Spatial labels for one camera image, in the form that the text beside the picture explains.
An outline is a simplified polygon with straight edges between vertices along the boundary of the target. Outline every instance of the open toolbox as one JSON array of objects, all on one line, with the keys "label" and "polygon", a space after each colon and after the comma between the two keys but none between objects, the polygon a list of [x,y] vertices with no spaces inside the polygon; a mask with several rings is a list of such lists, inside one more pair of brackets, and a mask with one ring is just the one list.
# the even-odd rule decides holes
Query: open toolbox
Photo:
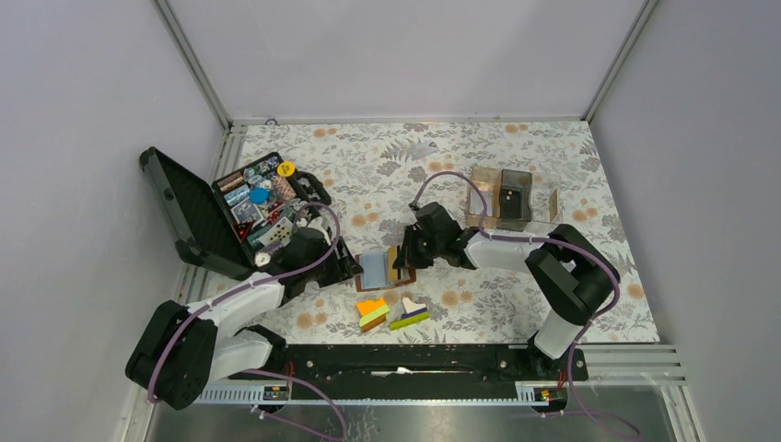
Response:
[{"label": "open toolbox", "polygon": [[[155,147],[144,151],[140,161],[169,216],[176,237],[174,246],[184,262],[237,280],[258,271],[281,273],[287,270],[284,264],[289,270],[309,264],[290,262],[289,256],[282,265],[259,262],[256,257],[262,250],[273,250],[269,256],[278,256],[276,251],[288,245],[298,229],[296,214],[305,202],[331,203],[331,197],[314,175],[285,162],[276,152],[211,185]],[[301,217],[308,222],[319,216],[316,208],[308,207]],[[320,216],[326,224],[323,233],[330,236],[325,218]],[[300,253],[288,255],[298,257]],[[341,238],[334,255],[335,259],[320,266],[320,286],[352,279],[362,272]]]}]

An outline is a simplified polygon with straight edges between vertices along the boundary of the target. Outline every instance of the wire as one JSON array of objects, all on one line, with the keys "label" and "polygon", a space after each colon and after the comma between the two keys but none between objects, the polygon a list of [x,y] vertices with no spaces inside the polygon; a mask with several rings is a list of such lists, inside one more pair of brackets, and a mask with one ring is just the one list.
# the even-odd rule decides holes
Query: wire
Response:
[{"label": "wire", "polygon": [[[225,292],[223,295],[220,295],[219,297],[215,298],[215,300],[212,301],[211,306],[206,304],[203,307],[198,308],[193,313],[191,313],[190,316],[187,317],[187,319],[185,319],[180,324],[179,328],[177,328],[176,331],[173,333],[173,336],[171,336],[171,339],[169,340],[169,343],[167,343],[165,348],[163,348],[163,352],[160,354],[160,358],[157,360],[157,364],[155,365],[155,369],[152,371],[152,377],[149,378],[149,385],[146,387],[146,398],[150,402],[152,402],[152,403],[159,402],[159,399],[157,398],[157,396],[155,396],[155,386],[157,385],[157,379],[160,376],[160,370],[163,368],[163,365],[165,365],[166,359],[168,359],[168,357],[170,355],[170,352],[173,349],[173,346],[176,344],[176,342],[179,341],[179,338],[181,337],[181,335],[184,333],[185,330],[187,330],[187,327],[189,327],[190,324],[193,321],[195,321],[195,319],[197,319],[200,315],[204,314],[211,307],[217,306],[217,305],[227,301],[228,299],[231,299],[232,297],[234,297],[234,296],[236,296],[236,295],[238,295],[240,293],[243,293],[246,290],[249,290],[251,288],[257,287],[259,285],[268,284],[268,283],[271,283],[273,281],[277,281],[277,280],[284,279],[284,278],[287,278],[287,277],[290,277],[290,276],[295,276],[297,274],[308,272],[309,270],[311,270],[311,269],[317,267],[318,265],[322,264],[326,259],[328,259],[329,256],[331,256],[333,251],[336,250],[336,245],[339,242],[339,237],[342,236],[342,228],[339,225],[339,218],[336,216],[336,213],[331,209],[331,207],[329,207],[329,206],[327,206],[327,205],[325,205],[323,203],[310,202],[310,203],[306,203],[306,204],[302,205],[300,208],[298,208],[297,219],[301,216],[301,213],[307,207],[319,207],[319,208],[325,209],[325,211],[328,212],[329,215],[331,215],[331,217],[333,218],[335,233],[334,233],[333,239],[331,241],[331,246],[328,248],[328,250],[326,250],[326,252],[322,256],[320,256],[315,262],[313,262],[313,263],[311,263],[309,265],[305,265],[305,266],[301,267],[300,269],[297,269],[297,270],[294,270],[294,271],[291,271],[291,272],[287,272],[287,273],[277,274],[277,275],[274,275],[274,276],[270,276],[268,278],[263,278],[263,279],[261,279],[259,281],[255,281],[254,283],[253,282],[247,282],[247,283],[244,283],[244,284],[241,284],[241,285],[237,285],[237,286],[231,288],[230,290],[228,290],[227,292]],[[336,412],[336,416],[339,418],[339,421],[342,423],[342,436],[341,436],[341,438],[336,438],[336,437],[333,437],[333,436],[327,436],[327,435],[324,435],[323,433],[321,433],[321,432],[319,432],[317,430],[314,430],[314,429],[309,428],[307,426],[304,426],[302,424],[299,424],[299,423],[296,423],[296,422],[292,422],[292,421],[288,421],[287,419],[285,419],[283,417],[274,416],[273,414],[268,414],[269,416],[273,417],[274,419],[277,419],[280,422],[285,422],[287,424],[291,424],[291,425],[293,425],[295,427],[298,427],[298,428],[300,428],[300,429],[302,429],[304,431],[308,431],[308,432],[310,432],[313,435],[317,435],[317,436],[320,436],[320,437],[325,437],[325,438],[327,438],[329,440],[343,441],[343,440],[347,439],[347,425],[346,425],[346,423],[344,421],[344,416],[342,416],[342,412],[338,408],[336,408],[336,406],[333,404],[333,401],[331,401],[331,399],[328,398],[325,395],[325,393],[323,393],[322,391],[318,390],[317,387],[313,386],[312,384],[309,384],[305,380],[292,378],[292,377],[287,377],[285,375],[278,375],[278,374],[267,372],[267,371],[248,370],[247,373],[261,374],[262,376],[266,376],[266,377],[269,377],[269,378],[287,379],[287,380],[291,380],[293,382],[296,382],[298,384],[301,384],[301,385],[311,389],[312,391],[317,393],[319,396],[321,396],[325,401],[327,401],[332,406],[333,410]]]},{"label": "wire", "polygon": [[325,393],[323,393],[322,390],[320,390],[317,387],[315,387],[314,385],[308,383],[306,380],[299,379],[299,378],[293,378],[291,376],[280,375],[280,374],[277,374],[277,373],[272,373],[270,371],[244,370],[242,373],[247,373],[247,374],[250,374],[250,375],[257,375],[257,376],[265,376],[267,378],[282,379],[282,380],[287,380],[288,382],[292,381],[292,382],[296,382],[297,384],[301,384],[304,387],[314,391],[315,393],[317,393],[318,396],[320,396],[326,402],[328,402],[328,404],[333,409],[333,412],[336,413],[336,417],[339,418],[339,423],[342,424],[342,435],[339,436],[339,437],[326,435],[325,433],[321,433],[320,431],[315,430],[314,428],[310,428],[310,427],[308,427],[306,425],[299,424],[298,422],[291,421],[290,419],[287,419],[287,418],[282,417],[282,416],[277,416],[276,414],[261,412],[261,418],[263,418],[264,416],[268,416],[268,417],[270,417],[270,418],[272,418],[272,419],[274,419],[276,421],[283,422],[283,423],[289,424],[289,425],[293,425],[296,428],[300,428],[300,429],[302,429],[302,430],[304,430],[304,431],[306,431],[308,433],[311,433],[311,434],[313,434],[315,436],[322,437],[322,438],[328,439],[328,440],[335,440],[335,441],[342,442],[342,441],[347,439],[347,422],[344,419],[344,415],[339,410],[339,407],[337,407],[336,404],[333,403],[332,399],[329,398]]},{"label": "wire", "polygon": [[[624,419],[623,417],[621,417],[621,416],[619,416],[617,414],[612,414],[612,413],[603,413],[603,412],[592,412],[592,411],[589,411],[589,409],[586,408],[586,406],[583,404],[583,401],[580,399],[580,397],[576,393],[575,384],[573,382],[573,376],[572,376],[572,365],[573,365],[572,363],[573,363],[573,359],[574,359],[574,356],[575,356],[575,343],[578,342],[581,337],[583,337],[583,335],[586,333],[586,331],[589,329],[590,325],[593,323],[593,321],[596,318],[598,318],[598,317],[602,316],[603,314],[607,313],[613,307],[615,307],[616,304],[618,304],[618,299],[621,296],[621,287],[619,286],[618,279],[616,278],[615,274],[613,274],[613,272],[610,270],[610,268],[607,266],[607,264],[605,264],[602,260],[598,259],[593,254],[589,253],[587,250],[583,250],[582,248],[580,248],[580,247],[578,247],[578,246],[576,246],[574,244],[570,244],[568,242],[560,241],[560,240],[554,239],[554,238],[547,238],[547,237],[509,237],[509,236],[506,236],[506,235],[490,235],[490,234],[488,234],[488,232],[486,232],[485,229],[483,229],[483,222],[485,220],[485,217],[488,215],[488,203],[485,200],[485,197],[483,196],[483,193],[480,192],[480,189],[477,188],[477,185],[472,180],[470,180],[466,175],[464,175],[462,173],[445,170],[445,171],[442,171],[442,172],[435,173],[434,175],[428,177],[428,179],[426,179],[423,182],[423,184],[420,186],[420,190],[417,191],[417,194],[415,195],[414,200],[413,200],[411,205],[417,206],[418,200],[420,199],[421,195],[423,195],[423,190],[425,190],[425,187],[428,185],[428,183],[431,180],[433,180],[434,178],[440,177],[442,175],[453,175],[455,177],[461,178],[462,180],[465,180],[470,186],[472,186],[472,188],[475,190],[475,193],[477,193],[477,196],[480,197],[480,201],[483,202],[483,211],[480,213],[480,222],[478,223],[478,230],[480,231],[480,233],[484,237],[487,237],[489,239],[498,239],[500,241],[510,241],[510,242],[527,242],[527,241],[531,241],[531,242],[543,242],[543,243],[548,243],[548,244],[554,244],[554,245],[562,247],[564,249],[568,249],[568,250],[574,251],[576,253],[579,253],[580,255],[582,255],[585,258],[587,258],[589,261],[591,261],[594,264],[596,264],[600,269],[602,269],[603,272],[605,272],[608,275],[608,278],[611,281],[612,289],[613,289],[612,300],[611,300],[611,302],[607,306],[605,306],[604,308],[598,310],[594,314],[594,316],[591,317],[591,319],[586,324],[586,326],[583,327],[583,329],[580,331],[580,333],[578,333],[575,336],[575,340],[569,345],[569,351],[567,353],[567,361],[566,361],[566,381],[569,384],[569,388],[571,390],[571,396],[573,398],[575,398],[575,402],[577,402],[577,405],[582,410],[582,412],[579,412],[577,414],[585,414],[586,416],[588,416],[594,422],[594,424],[596,424],[602,430],[604,430],[604,431],[606,431],[606,432],[608,432],[608,433],[610,433],[610,434],[612,434],[614,436],[618,436],[618,437],[620,437],[622,439],[626,439],[626,440],[633,440],[633,441],[642,440],[642,436],[641,436],[640,430],[637,428],[637,426],[632,424],[628,420]],[[631,428],[635,432],[635,434],[634,435],[627,435],[626,433],[621,433],[621,432],[618,432],[618,431],[610,428],[609,426],[605,425],[601,420],[597,419],[598,415],[602,416],[602,417],[611,417],[612,419],[615,419],[615,420],[625,424],[626,426]]]}]

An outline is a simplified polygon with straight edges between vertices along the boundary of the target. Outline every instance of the white wall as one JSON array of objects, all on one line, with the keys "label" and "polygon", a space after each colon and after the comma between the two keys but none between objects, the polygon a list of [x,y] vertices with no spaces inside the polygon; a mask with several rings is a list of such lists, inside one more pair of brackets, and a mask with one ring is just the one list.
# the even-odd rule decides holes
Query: white wall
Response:
[{"label": "white wall", "polygon": [[220,130],[147,1],[4,1],[0,60],[0,439],[104,442],[181,269],[138,155]]},{"label": "white wall", "polygon": [[171,0],[235,119],[579,116],[643,0]]},{"label": "white wall", "polygon": [[781,3],[662,2],[593,124],[709,442],[777,440]]}]

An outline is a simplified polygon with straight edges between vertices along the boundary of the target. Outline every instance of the table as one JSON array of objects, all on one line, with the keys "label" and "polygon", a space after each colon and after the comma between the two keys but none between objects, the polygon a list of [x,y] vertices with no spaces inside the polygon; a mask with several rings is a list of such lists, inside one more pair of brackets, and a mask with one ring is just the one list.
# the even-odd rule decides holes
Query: table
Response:
[{"label": "table", "polygon": [[[420,143],[436,151],[415,159]],[[402,242],[413,223],[412,201],[427,176],[441,170],[467,175],[473,165],[555,174],[561,180],[564,222],[577,227],[621,274],[618,305],[584,336],[589,343],[659,340],[635,260],[608,181],[585,122],[362,123],[250,126],[239,163],[277,151],[313,172],[333,199],[343,236],[354,254]],[[467,185],[443,176],[421,204],[438,201],[462,226]],[[212,273],[205,295],[236,282]],[[358,327],[356,301],[383,297],[389,320],[402,314],[401,297],[424,302],[430,320],[391,331]],[[300,297],[262,314],[261,323],[290,343],[522,343],[542,325],[550,307],[527,273],[449,267],[438,260],[418,280],[396,290],[357,293],[355,283],[324,289],[310,284]]]}]

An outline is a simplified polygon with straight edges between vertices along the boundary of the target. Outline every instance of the black case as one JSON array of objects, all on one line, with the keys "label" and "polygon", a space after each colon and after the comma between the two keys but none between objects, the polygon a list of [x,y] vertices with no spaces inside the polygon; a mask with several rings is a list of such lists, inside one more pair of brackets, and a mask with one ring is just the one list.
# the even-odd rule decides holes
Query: black case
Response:
[{"label": "black case", "polygon": [[[241,169],[274,156],[279,157],[279,154],[273,152]],[[230,208],[217,186],[222,179],[236,173],[235,170],[210,186],[154,147],[144,151],[140,161],[141,169],[152,179],[169,216],[176,236],[174,246],[182,261],[237,280],[246,279],[257,271],[253,250],[246,241],[239,241]],[[306,189],[300,183],[302,180],[309,185]],[[302,201],[331,204],[331,196],[314,175],[296,170],[287,182]]]}]

